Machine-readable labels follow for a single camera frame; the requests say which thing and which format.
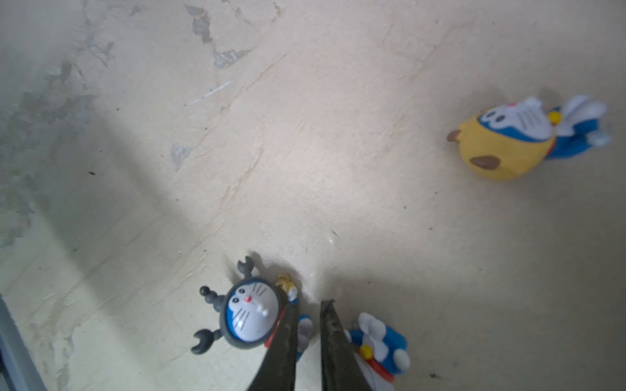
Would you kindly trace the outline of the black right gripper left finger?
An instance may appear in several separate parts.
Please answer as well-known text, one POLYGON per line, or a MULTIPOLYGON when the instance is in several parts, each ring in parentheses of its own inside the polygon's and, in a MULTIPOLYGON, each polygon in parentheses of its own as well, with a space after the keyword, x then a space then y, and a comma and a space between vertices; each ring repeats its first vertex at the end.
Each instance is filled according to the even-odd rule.
POLYGON ((293 391, 298 355, 298 305, 289 303, 249 391, 293 391))

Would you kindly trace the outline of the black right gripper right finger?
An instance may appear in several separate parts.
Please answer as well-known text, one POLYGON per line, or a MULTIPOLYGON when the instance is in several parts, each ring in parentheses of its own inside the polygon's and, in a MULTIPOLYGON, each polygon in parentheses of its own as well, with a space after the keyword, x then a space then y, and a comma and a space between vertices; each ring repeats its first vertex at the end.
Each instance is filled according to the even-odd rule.
POLYGON ((323 391, 370 391, 344 333, 334 300, 320 305, 321 383, 323 391))

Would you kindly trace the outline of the small white purple figure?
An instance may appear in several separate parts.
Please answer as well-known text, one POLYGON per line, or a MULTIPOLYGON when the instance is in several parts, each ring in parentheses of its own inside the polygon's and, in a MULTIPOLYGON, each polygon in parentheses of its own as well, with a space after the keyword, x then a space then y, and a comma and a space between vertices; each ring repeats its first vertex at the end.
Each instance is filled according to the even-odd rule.
POLYGON ((375 316, 362 312, 345 330, 355 359, 371 390, 394 391, 395 378, 411 367, 407 339, 375 316))

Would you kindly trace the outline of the grey purple Kuromi figure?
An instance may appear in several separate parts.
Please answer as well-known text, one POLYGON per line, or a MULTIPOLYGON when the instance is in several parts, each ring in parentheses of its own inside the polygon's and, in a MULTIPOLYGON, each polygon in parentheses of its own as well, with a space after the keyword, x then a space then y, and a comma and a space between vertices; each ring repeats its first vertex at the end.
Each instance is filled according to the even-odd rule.
POLYGON ((219 328, 194 333, 194 355, 203 355, 221 338, 240 350, 269 347, 286 307, 299 303, 299 289, 290 274, 280 273, 274 282, 266 280, 250 256, 237 263, 237 270, 242 279, 224 295, 207 286, 200 287, 204 301, 219 314, 219 328))

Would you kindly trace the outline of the yellow Doraemon figure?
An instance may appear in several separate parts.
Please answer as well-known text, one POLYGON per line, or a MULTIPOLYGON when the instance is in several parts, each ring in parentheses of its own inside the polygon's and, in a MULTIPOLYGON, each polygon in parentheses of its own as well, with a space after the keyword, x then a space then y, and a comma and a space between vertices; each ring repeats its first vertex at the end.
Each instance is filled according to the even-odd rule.
POLYGON ((549 111, 536 97, 502 104, 458 125, 447 140, 487 179, 517 179, 543 161, 568 159, 610 141, 600 129, 605 103, 578 94, 549 111))

